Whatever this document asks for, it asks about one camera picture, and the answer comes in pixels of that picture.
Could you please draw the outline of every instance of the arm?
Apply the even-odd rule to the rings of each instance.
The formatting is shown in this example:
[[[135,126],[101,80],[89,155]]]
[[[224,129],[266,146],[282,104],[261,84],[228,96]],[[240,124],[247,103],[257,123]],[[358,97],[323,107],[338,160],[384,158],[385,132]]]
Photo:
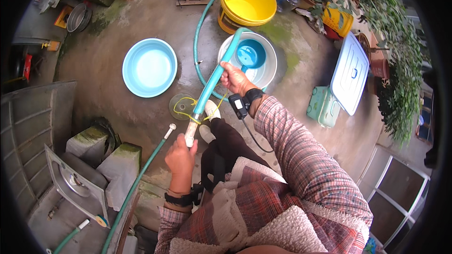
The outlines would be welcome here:
[[[171,170],[168,195],[179,198],[190,193],[197,149],[197,140],[194,141],[190,150],[187,148],[183,133],[178,135],[177,140],[169,148],[165,157],[165,162]],[[169,202],[159,207],[160,226],[155,253],[169,253],[171,240],[192,214],[192,208],[192,205],[178,206]]]
[[[234,66],[222,66],[226,72],[223,86],[232,92],[244,96],[256,88]],[[282,175],[298,197],[359,217],[370,226],[372,213],[356,184],[275,97],[264,95],[256,99],[250,116],[255,117],[256,131],[273,147]]]

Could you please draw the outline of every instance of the green plastic container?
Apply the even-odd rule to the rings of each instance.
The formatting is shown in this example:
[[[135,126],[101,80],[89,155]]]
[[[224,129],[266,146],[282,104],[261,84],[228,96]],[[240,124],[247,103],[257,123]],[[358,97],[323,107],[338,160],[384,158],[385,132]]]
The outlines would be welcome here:
[[[339,116],[340,105],[331,93],[330,86],[315,87],[309,101],[307,115],[322,127],[334,127]]]

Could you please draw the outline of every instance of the light blue basin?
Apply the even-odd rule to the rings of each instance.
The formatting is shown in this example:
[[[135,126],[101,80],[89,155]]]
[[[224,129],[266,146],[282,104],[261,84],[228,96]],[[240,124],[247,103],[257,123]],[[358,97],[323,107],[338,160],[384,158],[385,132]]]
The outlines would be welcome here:
[[[127,88],[140,97],[155,97],[173,83],[177,72],[176,53],[160,39],[137,42],[122,63],[122,78]]]

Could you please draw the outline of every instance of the yellow string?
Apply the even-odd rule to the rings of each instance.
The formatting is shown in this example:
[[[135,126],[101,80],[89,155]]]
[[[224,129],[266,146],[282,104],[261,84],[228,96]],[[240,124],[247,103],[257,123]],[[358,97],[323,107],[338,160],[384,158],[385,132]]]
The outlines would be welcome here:
[[[213,116],[213,114],[215,113],[215,111],[218,110],[218,108],[219,108],[220,105],[222,104],[222,102],[223,102],[224,98],[226,97],[227,93],[228,93],[228,90],[226,90],[226,93],[223,95],[223,98],[220,100],[220,103],[218,103],[217,108],[216,108],[215,110],[213,110],[212,114],[210,114],[209,116],[205,117],[202,121],[205,121],[205,120],[209,119],[211,116]],[[202,121],[200,122],[200,121],[196,120],[195,118],[193,118],[192,116],[190,116],[190,115],[187,114],[187,113],[176,111],[176,106],[179,104],[179,102],[180,102],[182,99],[190,99],[190,100],[193,100],[193,103],[192,103],[191,105],[196,105],[196,104],[198,103],[198,101],[197,101],[196,99],[193,99],[193,98],[191,98],[191,97],[182,97],[181,99],[179,99],[179,101],[176,102],[176,104],[174,104],[173,111],[174,111],[175,113],[178,113],[178,114],[182,114],[182,115],[188,116],[192,121],[194,121],[195,123],[197,123],[198,125],[200,125]]]

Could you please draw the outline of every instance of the black cable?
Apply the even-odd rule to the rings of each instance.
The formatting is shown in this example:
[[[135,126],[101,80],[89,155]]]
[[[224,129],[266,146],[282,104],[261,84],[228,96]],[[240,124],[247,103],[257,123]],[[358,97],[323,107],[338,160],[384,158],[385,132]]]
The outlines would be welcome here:
[[[266,153],[272,153],[272,152],[273,152],[273,149],[272,149],[271,151],[267,151],[267,150],[263,149],[263,148],[259,145],[259,143],[257,143],[257,140],[254,138],[253,133],[251,132],[251,130],[250,130],[250,128],[248,127],[248,125],[245,123],[245,118],[243,118],[242,121],[243,121],[243,124],[245,125],[246,129],[247,129],[248,132],[250,133],[251,137],[253,138],[254,142],[257,144],[257,146],[258,146],[263,152],[266,152]]]

